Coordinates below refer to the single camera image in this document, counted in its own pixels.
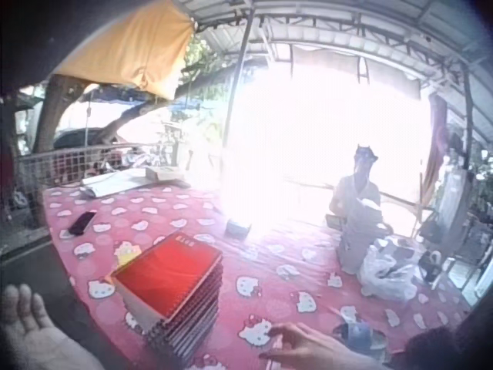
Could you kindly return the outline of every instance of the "metal roof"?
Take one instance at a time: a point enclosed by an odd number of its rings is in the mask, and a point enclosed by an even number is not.
[[[174,0],[210,46],[235,55],[247,16],[247,52],[290,60],[289,45],[312,45],[384,62],[437,90],[449,120],[465,126],[461,62],[471,72],[475,139],[493,142],[493,58],[487,29],[460,0]]]

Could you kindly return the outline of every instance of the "hand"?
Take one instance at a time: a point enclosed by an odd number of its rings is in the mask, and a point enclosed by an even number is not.
[[[274,325],[269,336],[282,335],[283,348],[271,349],[260,358],[280,362],[296,370],[371,370],[380,368],[375,360],[359,355],[337,339],[305,324]]]

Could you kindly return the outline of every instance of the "tablecloth pattern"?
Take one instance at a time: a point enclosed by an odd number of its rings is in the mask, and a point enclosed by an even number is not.
[[[426,328],[458,324],[469,310],[447,278],[435,291],[418,285],[416,298],[405,304],[364,297],[357,279],[340,270],[340,234],[326,227],[286,220],[254,227],[245,241],[226,237],[216,193],[161,186],[85,200],[77,189],[53,188],[44,201],[53,244],[76,293],[137,368],[159,368],[159,359],[109,275],[177,230],[223,251],[220,315],[193,370],[265,368],[257,356],[270,347],[266,333],[277,322],[304,322],[330,333],[343,316],[359,315],[388,336],[392,351]],[[88,210],[97,211],[90,228],[71,237],[67,229]]]

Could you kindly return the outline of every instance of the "metal fence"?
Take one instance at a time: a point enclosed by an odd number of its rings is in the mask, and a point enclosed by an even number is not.
[[[20,156],[15,163],[14,192],[2,204],[2,238],[5,241],[20,230],[45,226],[42,192],[48,188],[76,187],[84,178],[129,168],[175,166],[177,152],[178,141],[89,146]]]

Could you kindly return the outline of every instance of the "person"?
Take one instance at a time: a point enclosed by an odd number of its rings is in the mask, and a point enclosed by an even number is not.
[[[370,357],[351,351],[337,339],[298,323],[274,325],[269,336],[282,335],[283,348],[260,353],[261,359],[296,370],[380,370]]]
[[[0,339],[2,352],[10,349],[10,366],[21,370],[104,370],[79,343],[58,329],[39,294],[26,284],[9,285],[2,294]]]
[[[39,294],[26,284],[9,285],[2,294],[2,338],[15,367],[45,370],[103,370],[101,363],[52,322]],[[290,348],[264,352],[270,359],[299,370],[371,370],[382,368],[372,358],[352,352],[336,339],[305,324],[274,325],[269,335],[282,335]]]
[[[368,199],[380,206],[380,191],[370,181],[371,167],[378,160],[369,146],[357,147],[354,154],[354,173],[340,179],[334,189],[330,211],[343,219],[347,218],[356,199]]]

